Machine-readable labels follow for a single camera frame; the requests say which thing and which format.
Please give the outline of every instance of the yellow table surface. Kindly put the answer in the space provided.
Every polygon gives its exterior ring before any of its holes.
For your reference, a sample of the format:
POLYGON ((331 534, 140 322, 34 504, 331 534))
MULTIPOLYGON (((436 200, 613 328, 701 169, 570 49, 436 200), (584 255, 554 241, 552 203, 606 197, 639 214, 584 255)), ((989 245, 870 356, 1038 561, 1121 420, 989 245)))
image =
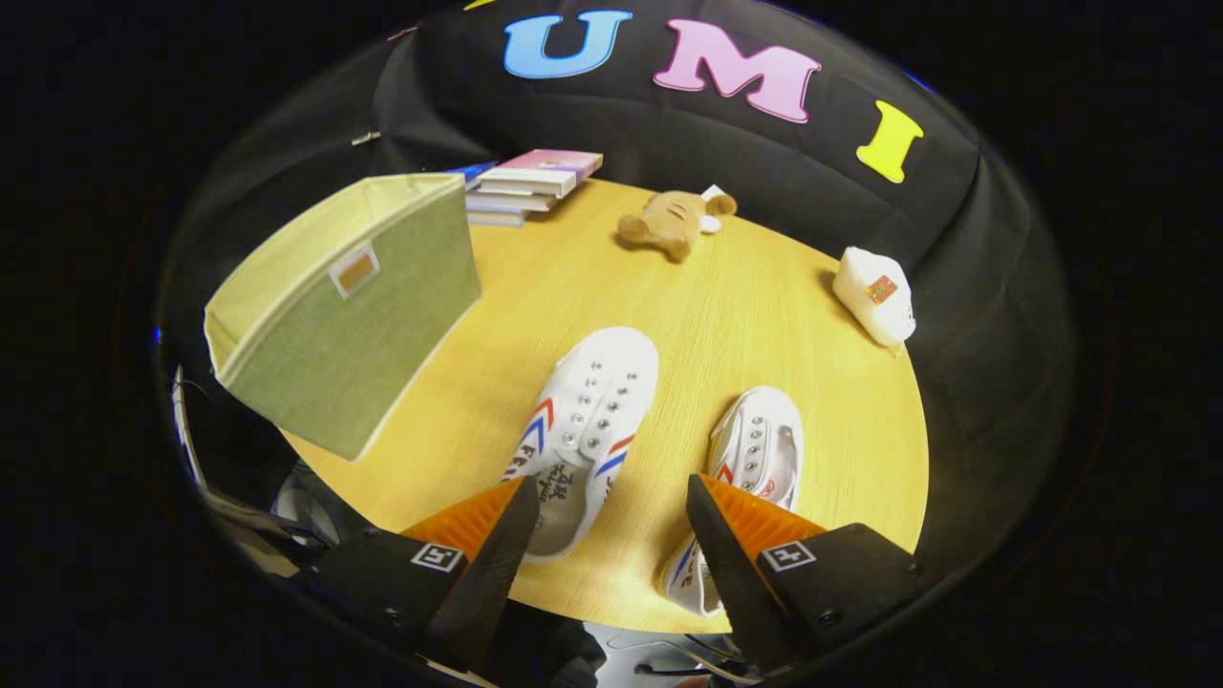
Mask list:
POLYGON ((910 552, 926 511, 926 425, 907 353, 879 347, 833 295, 837 259, 725 216, 680 264, 626 248, 616 220, 652 194, 588 180, 521 229, 472 226, 483 296, 364 458, 286 436, 340 497, 399 532, 495 486, 556 362, 594 329, 635 326, 658 348, 658 392, 615 489, 572 554, 522 565, 510 598, 627 629, 722 633, 724 612, 689 613, 657 582, 691 533, 687 477, 707 470, 729 404, 758 385, 789 395, 806 439, 796 512, 829 529, 865 523, 910 552))

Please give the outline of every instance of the fabric storage box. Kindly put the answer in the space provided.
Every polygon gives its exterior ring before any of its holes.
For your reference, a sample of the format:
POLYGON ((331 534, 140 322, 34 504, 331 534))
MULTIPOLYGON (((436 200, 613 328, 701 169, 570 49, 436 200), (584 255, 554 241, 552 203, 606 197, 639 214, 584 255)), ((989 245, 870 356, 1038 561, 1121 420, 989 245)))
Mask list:
POLYGON ((369 177, 259 244, 204 308, 218 382, 350 461, 479 297, 464 177, 369 177))

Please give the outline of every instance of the blue letter u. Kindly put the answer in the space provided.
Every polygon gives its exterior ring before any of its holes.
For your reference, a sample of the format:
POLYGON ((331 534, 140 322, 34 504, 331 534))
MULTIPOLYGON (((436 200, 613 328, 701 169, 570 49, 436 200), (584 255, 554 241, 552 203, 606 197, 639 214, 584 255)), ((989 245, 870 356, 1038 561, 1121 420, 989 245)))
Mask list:
POLYGON ((586 22, 586 39, 582 49, 567 57, 543 54, 548 28, 563 21, 560 15, 531 17, 505 27, 505 33, 510 34, 505 44, 505 71, 522 78, 561 78, 588 72, 612 55, 616 26, 632 18, 632 12, 597 10, 582 12, 577 18, 586 22))

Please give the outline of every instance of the white sneaker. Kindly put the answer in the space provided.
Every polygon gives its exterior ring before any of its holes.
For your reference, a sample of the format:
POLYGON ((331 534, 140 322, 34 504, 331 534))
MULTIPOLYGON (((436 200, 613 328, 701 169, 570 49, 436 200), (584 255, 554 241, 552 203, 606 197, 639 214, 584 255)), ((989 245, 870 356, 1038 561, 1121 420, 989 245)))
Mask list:
MULTIPOLYGON (((744 393, 709 436, 709 475, 793 512, 802 478, 802 420, 781 391, 744 393)), ((663 593, 676 605, 713 616, 722 599, 696 536, 663 568, 663 593)))
POLYGON ((558 560, 586 536, 657 386, 654 342, 629 326, 594 331, 556 364, 501 478, 536 477, 539 518, 522 561, 558 560))

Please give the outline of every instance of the white fabric pouch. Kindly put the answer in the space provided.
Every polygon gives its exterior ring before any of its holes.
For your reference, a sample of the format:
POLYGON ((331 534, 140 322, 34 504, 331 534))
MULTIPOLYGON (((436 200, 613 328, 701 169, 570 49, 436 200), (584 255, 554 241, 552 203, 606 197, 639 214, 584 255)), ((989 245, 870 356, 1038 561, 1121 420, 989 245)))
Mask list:
POLYGON ((917 329, 909 280, 900 263, 887 255, 845 248, 833 293, 884 347, 896 347, 917 329))

